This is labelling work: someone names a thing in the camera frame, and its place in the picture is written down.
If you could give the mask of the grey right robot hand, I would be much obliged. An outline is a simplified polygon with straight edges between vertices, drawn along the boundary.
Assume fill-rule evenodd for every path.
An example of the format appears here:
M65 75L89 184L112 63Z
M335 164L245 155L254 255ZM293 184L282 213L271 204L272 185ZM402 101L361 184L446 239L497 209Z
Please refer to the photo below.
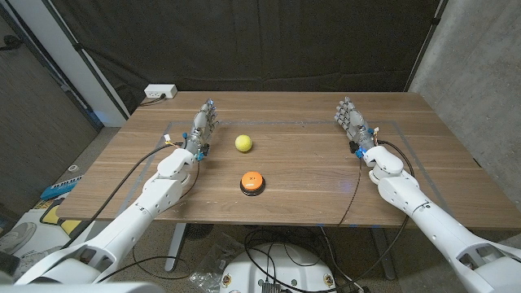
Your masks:
M362 158L370 148L376 146L375 130L369 126L348 96L339 101L334 119L346 132L350 152L358 158Z

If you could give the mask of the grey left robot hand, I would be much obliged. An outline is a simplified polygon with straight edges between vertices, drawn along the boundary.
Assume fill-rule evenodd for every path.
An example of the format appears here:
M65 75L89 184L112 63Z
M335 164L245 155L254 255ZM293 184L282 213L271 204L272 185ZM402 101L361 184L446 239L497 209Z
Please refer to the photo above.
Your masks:
M209 153L216 117L217 113L214 102L211 98L208 98L196 113L183 147L192 153L197 161L201 161Z

